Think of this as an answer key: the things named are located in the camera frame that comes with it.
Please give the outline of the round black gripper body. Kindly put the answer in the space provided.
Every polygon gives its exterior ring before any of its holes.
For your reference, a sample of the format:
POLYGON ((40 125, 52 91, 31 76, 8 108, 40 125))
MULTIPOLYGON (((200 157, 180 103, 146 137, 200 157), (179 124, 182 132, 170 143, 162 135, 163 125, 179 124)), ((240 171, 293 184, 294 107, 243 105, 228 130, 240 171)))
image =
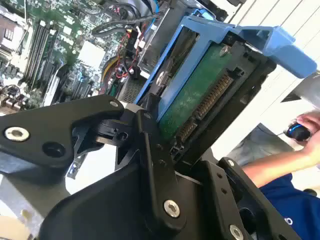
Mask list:
POLYGON ((176 174, 186 214, 174 236, 147 229, 142 213, 139 170, 126 166, 61 200, 41 224, 40 240, 209 240, 213 230, 204 211, 202 185, 176 174))

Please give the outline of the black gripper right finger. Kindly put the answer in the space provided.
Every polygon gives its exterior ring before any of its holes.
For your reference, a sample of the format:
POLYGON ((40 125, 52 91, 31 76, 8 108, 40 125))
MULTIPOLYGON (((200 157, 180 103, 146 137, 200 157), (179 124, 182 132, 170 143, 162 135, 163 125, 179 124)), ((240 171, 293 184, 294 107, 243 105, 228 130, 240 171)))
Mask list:
POLYGON ((204 212, 214 240, 298 240, 238 164, 222 158, 216 164, 199 162, 204 212))

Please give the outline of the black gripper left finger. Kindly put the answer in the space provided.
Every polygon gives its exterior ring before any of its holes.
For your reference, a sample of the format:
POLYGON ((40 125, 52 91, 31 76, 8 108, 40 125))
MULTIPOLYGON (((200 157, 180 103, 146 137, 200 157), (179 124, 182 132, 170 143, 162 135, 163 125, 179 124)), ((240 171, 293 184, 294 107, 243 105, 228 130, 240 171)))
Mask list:
POLYGON ((117 147, 118 170, 137 165, 147 229, 180 232, 186 224, 182 196, 156 122, 147 111, 132 112, 111 96, 2 116, 0 172, 37 185, 52 185, 64 178, 77 156, 104 144, 117 147))

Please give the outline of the person's right hand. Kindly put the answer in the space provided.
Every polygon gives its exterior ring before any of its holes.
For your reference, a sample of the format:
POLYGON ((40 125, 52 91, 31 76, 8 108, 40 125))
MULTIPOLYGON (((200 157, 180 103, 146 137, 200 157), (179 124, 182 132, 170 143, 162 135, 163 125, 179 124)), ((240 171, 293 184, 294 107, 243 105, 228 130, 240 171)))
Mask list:
POLYGON ((303 113, 296 118, 296 121, 310 131, 310 138, 300 152, 305 156, 305 162, 308 162, 309 166, 318 165, 320 163, 320 111, 303 113))

